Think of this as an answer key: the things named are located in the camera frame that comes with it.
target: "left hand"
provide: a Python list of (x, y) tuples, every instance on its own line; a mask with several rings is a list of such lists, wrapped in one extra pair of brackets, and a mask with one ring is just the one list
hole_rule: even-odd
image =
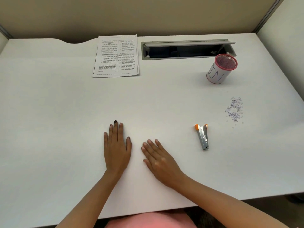
[(131, 157), (132, 143), (130, 137), (127, 137), (126, 144), (123, 140), (123, 124), (114, 122), (114, 126), (111, 124), (109, 128), (109, 135), (104, 133), (104, 145), (105, 145), (105, 164), (107, 166), (106, 172), (117, 177), (118, 179), (127, 168)]

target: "stack of paper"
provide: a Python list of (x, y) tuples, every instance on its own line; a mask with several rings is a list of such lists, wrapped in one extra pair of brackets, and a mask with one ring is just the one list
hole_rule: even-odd
[(139, 74), (137, 35), (99, 36), (93, 77)]

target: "right hand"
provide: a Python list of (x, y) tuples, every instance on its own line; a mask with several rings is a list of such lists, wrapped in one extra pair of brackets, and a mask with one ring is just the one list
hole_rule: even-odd
[(144, 163), (161, 183), (167, 187), (176, 189), (183, 185), (186, 175), (181, 171), (174, 158), (163, 148), (161, 143), (155, 139), (156, 145), (148, 140), (141, 147), (147, 157)]

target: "pink rim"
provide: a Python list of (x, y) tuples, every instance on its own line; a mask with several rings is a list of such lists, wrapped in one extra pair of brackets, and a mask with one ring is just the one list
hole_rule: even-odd
[[(232, 58), (232, 59), (235, 61), (236, 66), (235, 66), (233, 69), (226, 69), (226, 68), (223, 68), (223, 67), (221, 67), (221, 66), (219, 66), (219, 65), (218, 65), (218, 63), (217, 63), (216, 59), (217, 59), (217, 57), (219, 57), (219, 56), (223, 56), (223, 55), (228, 56), (228, 57), (231, 57), (231, 58)], [(237, 62), (238, 62), (238, 61), (237, 61), (237, 60), (236, 60), (234, 57), (232, 57), (231, 55), (226, 54), (226, 53), (221, 53), (221, 54), (217, 55), (217, 56), (215, 57), (214, 61), (215, 61), (215, 64), (216, 64), (216, 65), (217, 65), (219, 68), (221, 68), (222, 70), (231, 71), (231, 70), (234, 70), (234, 69), (236, 69), (236, 68), (237, 68)]]

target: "white desk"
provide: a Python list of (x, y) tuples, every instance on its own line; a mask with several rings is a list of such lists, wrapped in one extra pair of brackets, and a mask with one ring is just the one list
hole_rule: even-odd
[[(194, 205), (146, 168), (147, 139), (238, 199), (304, 191), (304, 103), (255, 34), (139, 37), (138, 46), (223, 38), (236, 42), (239, 65), (220, 85), (206, 79), (214, 58), (140, 58), (140, 76), (93, 79), (97, 39), (10, 40), (0, 55), (0, 227), (59, 223), (105, 171), (102, 135), (114, 120), (132, 157), (100, 218)], [(243, 100), (237, 123), (224, 112), (231, 97)], [(208, 123), (208, 151), (196, 123)]]

